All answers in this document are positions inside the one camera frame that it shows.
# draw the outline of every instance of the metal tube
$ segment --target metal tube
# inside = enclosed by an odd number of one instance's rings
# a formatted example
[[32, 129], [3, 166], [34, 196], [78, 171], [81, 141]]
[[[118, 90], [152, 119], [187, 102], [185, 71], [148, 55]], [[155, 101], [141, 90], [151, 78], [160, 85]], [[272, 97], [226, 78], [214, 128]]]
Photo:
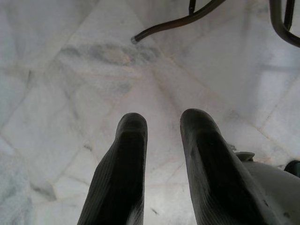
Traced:
[[284, 26], [281, 18], [281, 0], [270, 0], [270, 16], [275, 32], [286, 42], [300, 47], [300, 38], [293, 35]]
[[290, 30], [292, 26], [294, 6], [295, 6], [295, 0], [286, 1], [284, 25], [287, 30]]
[[142, 39], [144, 39], [145, 37], [147, 37], [151, 34], [154, 34], [154, 33], [157, 33], [159, 31], [163, 31], [163, 30], [168, 30], [168, 29], [172, 29], [172, 28], [176, 28], [176, 27], [181, 27], [181, 26], [187, 25], [189, 23], [192, 23], [196, 20], [199, 20], [202, 17], [206, 16], [211, 11], [213, 11], [219, 5], [221, 5], [224, 1], [226, 1], [226, 0], [211, 0], [208, 4], [206, 4], [204, 7], [202, 7], [201, 9], [199, 9], [198, 11], [193, 13], [192, 15], [185, 16], [181, 19], [161, 23], [161, 24], [155, 25], [153, 27], [150, 27], [150, 28], [142, 31], [138, 35], [132, 37], [131, 42], [133, 44], [136, 44], [136, 43], [138, 43], [139, 41], [141, 41]]

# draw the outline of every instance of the floor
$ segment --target floor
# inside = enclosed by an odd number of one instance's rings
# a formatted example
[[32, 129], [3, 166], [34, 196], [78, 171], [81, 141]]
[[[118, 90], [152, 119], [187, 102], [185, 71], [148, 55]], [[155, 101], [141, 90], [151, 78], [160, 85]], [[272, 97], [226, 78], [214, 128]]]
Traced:
[[148, 123], [145, 225], [196, 224], [179, 131], [188, 108], [207, 111], [234, 151], [281, 169], [300, 159], [300, 49], [275, 34], [267, 1], [228, 0], [131, 44], [185, 5], [0, 0], [1, 224], [76, 224], [128, 112]]

